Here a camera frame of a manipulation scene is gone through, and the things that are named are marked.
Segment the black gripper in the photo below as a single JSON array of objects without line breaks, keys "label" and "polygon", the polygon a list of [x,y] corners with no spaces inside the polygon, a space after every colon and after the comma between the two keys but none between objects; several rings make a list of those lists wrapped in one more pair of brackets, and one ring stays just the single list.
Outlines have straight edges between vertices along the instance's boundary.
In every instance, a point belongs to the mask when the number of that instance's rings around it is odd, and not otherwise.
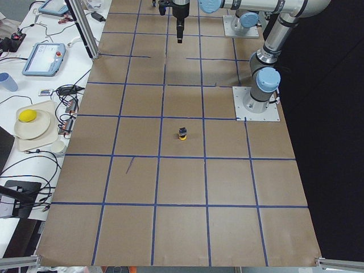
[{"label": "black gripper", "polygon": [[189,16],[190,0],[159,0],[160,15],[166,14],[166,8],[172,8],[172,15],[176,20],[177,42],[183,42],[184,19]]}]

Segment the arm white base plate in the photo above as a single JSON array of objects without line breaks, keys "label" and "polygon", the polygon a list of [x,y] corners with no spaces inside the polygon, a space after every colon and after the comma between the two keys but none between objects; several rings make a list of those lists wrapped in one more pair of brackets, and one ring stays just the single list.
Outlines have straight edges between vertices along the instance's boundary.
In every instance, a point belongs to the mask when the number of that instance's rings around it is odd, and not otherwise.
[{"label": "arm white base plate", "polygon": [[243,27],[235,15],[223,16],[224,32],[228,38],[258,39],[259,33],[256,26]]},{"label": "arm white base plate", "polygon": [[276,102],[271,95],[266,102],[258,102],[251,97],[251,87],[234,86],[233,98],[235,106],[235,116],[238,121],[259,121],[259,122],[279,122],[279,113]]}]

